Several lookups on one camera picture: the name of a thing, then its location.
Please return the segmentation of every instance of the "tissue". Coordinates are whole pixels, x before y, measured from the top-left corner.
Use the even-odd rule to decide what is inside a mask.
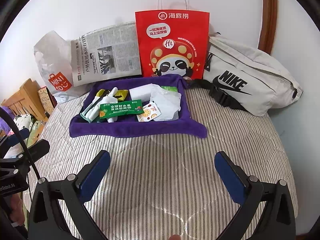
[[[153,119],[154,121],[177,120],[180,111],[181,94],[168,91],[160,86],[153,87],[150,95],[150,102],[154,101],[158,106],[161,115]]]
[[[138,100],[141,99],[142,102],[149,102],[151,97],[151,91],[153,88],[157,88],[160,86],[155,84],[147,84],[144,86],[136,87],[129,89],[130,96],[132,100]]]

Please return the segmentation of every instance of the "bed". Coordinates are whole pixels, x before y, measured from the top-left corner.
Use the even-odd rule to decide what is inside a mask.
[[[41,176],[64,179],[78,173],[101,150],[111,155],[111,165],[91,201],[85,206],[108,239],[215,239],[238,209],[213,164],[223,150],[247,174],[261,181],[284,179],[298,204],[292,171],[280,138],[269,116],[256,117],[218,105],[201,88],[186,90],[188,108],[208,136],[161,134],[136,138],[103,135],[69,136],[69,123],[80,112],[86,95],[57,105],[40,138],[50,151],[36,162]],[[31,194],[36,176],[29,173]],[[28,192],[24,201],[30,209]],[[80,238],[63,201],[62,212],[71,233]],[[257,224],[263,203],[245,239]]]

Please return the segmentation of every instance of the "blue gripper pad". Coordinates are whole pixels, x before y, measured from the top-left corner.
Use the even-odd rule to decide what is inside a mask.
[[[102,156],[94,164],[94,166],[88,172],[88,175],[82,181],[79,187],[78,198],[81,203],[90,201],[93,194],[96,192],[102,178],[106,174],[110,166],[110,154],[107,151],[102,150]]]
[[[226,186],[233,202],[242,205],[246,199],[245,186],[233,171],[229,163],[221,152],[216,153],[214,157],[214,166]]]

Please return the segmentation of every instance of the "purple plush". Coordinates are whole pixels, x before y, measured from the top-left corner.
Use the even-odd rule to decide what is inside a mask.
[[[187,88],[186,81],[181,76],[175,74],[167,74],[160,77],[130,78],[97,82],[84,101],[84,107],[80,112],[86,109],[93,101],[96,93],[100,89],[111,90],[114,87],[117,87],[120,90],[129,90],[150,83],[159,86],[172,86],[178,88],[178,92],[181,94],[181,110],[179,111],[178,120],[138,122],[137,116],[130,114],[119,116],[118,120],[114,123],[88,123],[80,116],[80,114],[78,114],[70,121],[70,136],[77,137],[81,135],[97,134],[111,135],[114,137],[137,137],[152,134],[185,133],[199,136],[200,138],[207,137],[206,127],[195,120],[192,120],[190,117],[186,95],[184,93],[184,89]],[[125,100],[130,101],[130,95],[128,95]]]
[[[6,111],[6,112],[10,115],[10,117],[11,117],[12,119],[15,118],[15,115],[14,115],[13,112],[10,110],[10,108],[8,108],[8,107],[6,107],[6,106],[1,106],[1,108],[2,108],[4,111]],[[10,132],[10,130],[11,130],[10,126],[9,126],[1,117],[0,117],[0,129],[1,129],[1,130],[4,130],[4,132],[5,132],[6,135],[8,135],[9,132]]]

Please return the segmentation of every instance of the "white plastic bag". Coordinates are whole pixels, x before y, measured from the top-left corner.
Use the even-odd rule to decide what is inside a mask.
[[[173,121],[179,118],[181,94],[174,91],[168,91],[160,86],[155,86],[151,91],[150,102],[154,101],[158,106],[161,115],[154,121]]]
[[[33,49],[40,75],[58,104],[78,98],[90,90],[91,84],[73,86],[71,44],[55,31],[43,36]]]

